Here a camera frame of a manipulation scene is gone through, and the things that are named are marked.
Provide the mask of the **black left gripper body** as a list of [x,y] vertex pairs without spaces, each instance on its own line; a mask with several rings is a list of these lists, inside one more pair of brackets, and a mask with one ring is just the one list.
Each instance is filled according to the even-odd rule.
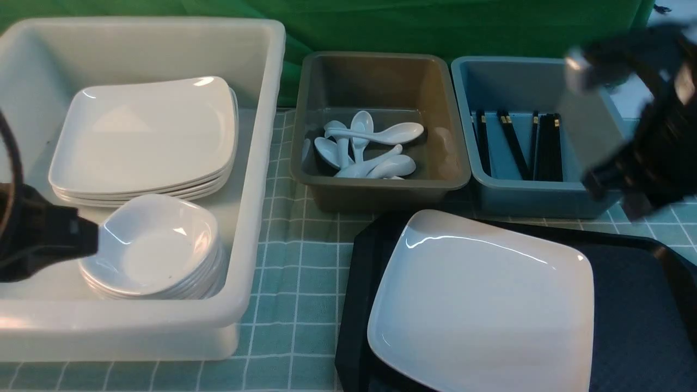
[[77,208],[50,203],[24,185],[19,223],[2,249],[2,282],[27,280],[48,266],[95,255],[98,228]]

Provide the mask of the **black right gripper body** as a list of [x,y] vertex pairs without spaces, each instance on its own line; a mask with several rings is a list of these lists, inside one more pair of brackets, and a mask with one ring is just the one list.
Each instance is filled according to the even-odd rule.
[[648,88],[634,135],[582,175],[593,199],[622,193],[622,210],[640,220],[695,194],[695,22],[662,22],[597,38],[565,56],[568,88],[585,93],[630,75]]

